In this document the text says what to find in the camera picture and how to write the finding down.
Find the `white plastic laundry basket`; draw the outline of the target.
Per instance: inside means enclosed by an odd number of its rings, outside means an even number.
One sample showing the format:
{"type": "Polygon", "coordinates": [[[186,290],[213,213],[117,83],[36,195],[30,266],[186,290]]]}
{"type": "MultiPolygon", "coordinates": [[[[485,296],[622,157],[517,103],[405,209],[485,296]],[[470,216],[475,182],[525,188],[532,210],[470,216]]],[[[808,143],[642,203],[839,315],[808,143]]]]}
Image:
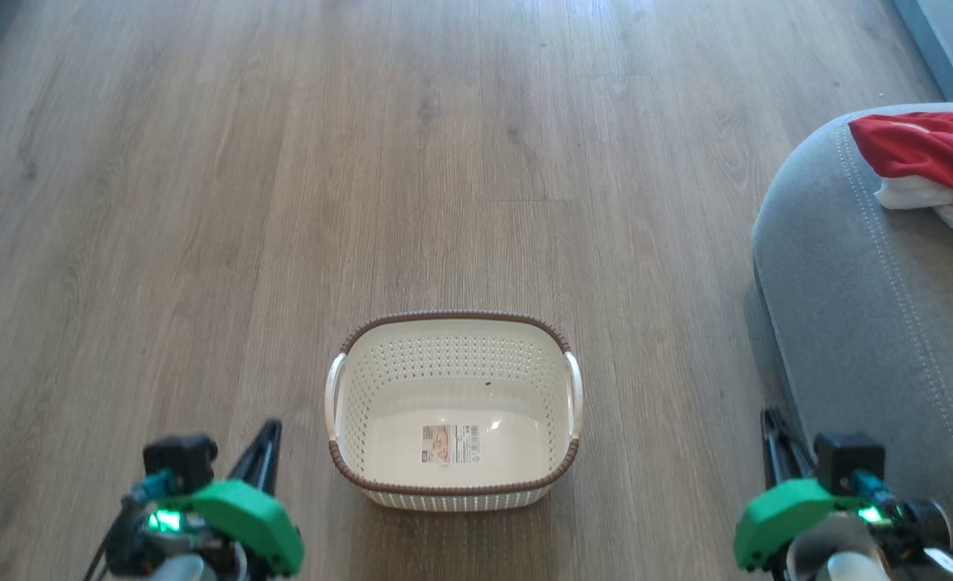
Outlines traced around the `white plastic laundry basket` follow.
{"type": "Polygon", "coordinates": [[[377,505],[491,512],[538,503],[575,463],[584,387],[556,328],[525,314],[424,311],[371,320],[326,374],[336,470],[377,505]],[[422,427],[477,425],[480,463],[421,463],[422,427]]]}

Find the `grey fabric seat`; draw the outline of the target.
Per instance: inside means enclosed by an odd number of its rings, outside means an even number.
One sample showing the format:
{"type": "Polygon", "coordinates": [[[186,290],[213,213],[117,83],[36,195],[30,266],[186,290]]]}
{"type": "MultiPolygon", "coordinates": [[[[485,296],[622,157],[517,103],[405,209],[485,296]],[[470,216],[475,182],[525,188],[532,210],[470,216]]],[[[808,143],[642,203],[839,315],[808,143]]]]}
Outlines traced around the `grey fabric seat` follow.
{"type": "Polygon", "coordinates": [[[953,229],[887,210],[853,113],[784,161],[750,233],[791,422],[885,445],[893,491],[933,499],[953,541],[953,229]]]}

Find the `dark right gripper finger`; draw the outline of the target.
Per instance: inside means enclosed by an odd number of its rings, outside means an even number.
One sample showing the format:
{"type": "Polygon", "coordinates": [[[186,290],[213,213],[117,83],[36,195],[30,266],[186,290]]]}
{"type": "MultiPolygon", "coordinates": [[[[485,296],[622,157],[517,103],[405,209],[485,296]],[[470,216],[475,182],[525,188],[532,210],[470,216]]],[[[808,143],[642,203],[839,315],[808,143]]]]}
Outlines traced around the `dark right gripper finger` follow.
{"type": "Polygon", "coordinates": [[[789,479],[811,478],[815,467],[805,445],[787,426],[776,419],[776,484],[789,479]]]}
{"type": "Polygon", "coordinates": [[[778,408],[765,408],[761,413],[761,433],[763,433],[765,487],[771,489],[791,478],[791,464],[787,449],[788,434],[778,408]]]}

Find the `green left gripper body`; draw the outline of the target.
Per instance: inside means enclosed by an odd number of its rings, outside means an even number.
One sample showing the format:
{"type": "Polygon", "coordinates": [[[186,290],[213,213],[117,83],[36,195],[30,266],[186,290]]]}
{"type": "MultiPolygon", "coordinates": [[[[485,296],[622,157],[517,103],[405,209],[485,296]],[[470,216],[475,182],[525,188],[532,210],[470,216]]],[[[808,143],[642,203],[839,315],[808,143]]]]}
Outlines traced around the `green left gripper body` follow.
{"type": "Polygon", "coordinates": [[[159,501],[163,512],[180,512],[202,520],[221,540],[211,548],[220,580],[292,578],[302,569],[305,544],[298,526],[276,497],[240,479],[221,479],[193,494],[159,501]]]}

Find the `printed basket label sticker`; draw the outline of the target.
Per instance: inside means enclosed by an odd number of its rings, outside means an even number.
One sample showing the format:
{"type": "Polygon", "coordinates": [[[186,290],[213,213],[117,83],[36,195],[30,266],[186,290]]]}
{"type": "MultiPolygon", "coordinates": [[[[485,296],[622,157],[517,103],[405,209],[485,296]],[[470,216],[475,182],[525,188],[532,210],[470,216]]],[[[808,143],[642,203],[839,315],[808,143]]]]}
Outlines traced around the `printed basket label sticker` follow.
{"type": "Polygon", "coordinates": [[[477,425],[422,427],[420,460],[432,466],[469,466],[480,463],[481,434],[477,425]]]}

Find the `red white striped garment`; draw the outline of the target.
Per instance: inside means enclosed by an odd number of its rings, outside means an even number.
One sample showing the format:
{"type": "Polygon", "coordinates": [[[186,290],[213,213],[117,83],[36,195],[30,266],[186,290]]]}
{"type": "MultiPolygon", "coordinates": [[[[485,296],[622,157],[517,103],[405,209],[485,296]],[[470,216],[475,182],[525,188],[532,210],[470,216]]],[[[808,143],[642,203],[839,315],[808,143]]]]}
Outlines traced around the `red white striped garment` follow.
{"type": "Polygon", "coordinates": [[[953,190],[953,111],[864,115],[848,126],[881,179],[920,176],[953,190]]]}

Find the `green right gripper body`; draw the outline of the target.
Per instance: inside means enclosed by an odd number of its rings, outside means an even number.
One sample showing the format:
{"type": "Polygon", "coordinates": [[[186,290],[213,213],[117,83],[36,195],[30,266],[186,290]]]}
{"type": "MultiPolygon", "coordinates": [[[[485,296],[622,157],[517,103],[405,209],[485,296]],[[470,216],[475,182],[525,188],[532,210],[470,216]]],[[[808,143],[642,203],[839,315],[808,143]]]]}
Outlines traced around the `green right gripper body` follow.
{"type": "Polygon", "coordinates": [[[746,504],[734,532],[735,563],[744,571],[769,571],[786,545],[833,512],[856,514],[867,506],[857,496],[829,492],[815,478],[786,479],[746,504]]]}

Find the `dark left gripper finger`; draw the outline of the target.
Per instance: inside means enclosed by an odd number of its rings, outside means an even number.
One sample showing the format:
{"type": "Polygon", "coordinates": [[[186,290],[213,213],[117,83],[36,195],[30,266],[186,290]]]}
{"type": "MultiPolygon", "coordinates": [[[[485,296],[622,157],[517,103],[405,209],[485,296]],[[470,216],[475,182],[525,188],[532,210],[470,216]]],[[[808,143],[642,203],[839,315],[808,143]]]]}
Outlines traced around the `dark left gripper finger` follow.
{"type": "Polygon", "coordinates": [[[240,479],[248,485],[270,485],[270,435],[258,433],[236,461],[228,479],[240,479]]]}
{"type": "Polygon", "coordinates": [[[260,489],[272,496],[276,495],[282,433],[283,423],[277,418],[267,420],[260,431],[260,489]]]}

